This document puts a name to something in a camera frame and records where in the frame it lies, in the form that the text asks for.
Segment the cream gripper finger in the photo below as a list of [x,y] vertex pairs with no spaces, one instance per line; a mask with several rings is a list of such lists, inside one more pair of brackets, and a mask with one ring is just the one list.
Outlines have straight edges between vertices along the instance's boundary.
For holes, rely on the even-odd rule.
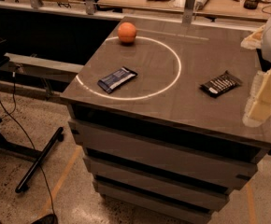
[[271,117],[271,69],[258,71],[250,88],[250,97],[244,109],[243,123],[258,127]]
[[251,35],[244,38],[241,47],[244,49],[259,49],[262,45],[264,26],[256,29]]

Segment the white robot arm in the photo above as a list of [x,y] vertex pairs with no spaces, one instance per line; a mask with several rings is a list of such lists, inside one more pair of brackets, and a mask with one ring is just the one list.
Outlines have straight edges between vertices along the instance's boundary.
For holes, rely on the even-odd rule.
[[[263,28],[245,38],[241,46],[260,48],[264,60],[271,63],[271,17]],[[258,71],[250,88],[250,97],[244,109],[243,123],[248,127],[258,127],[271,117],[271,68]]]

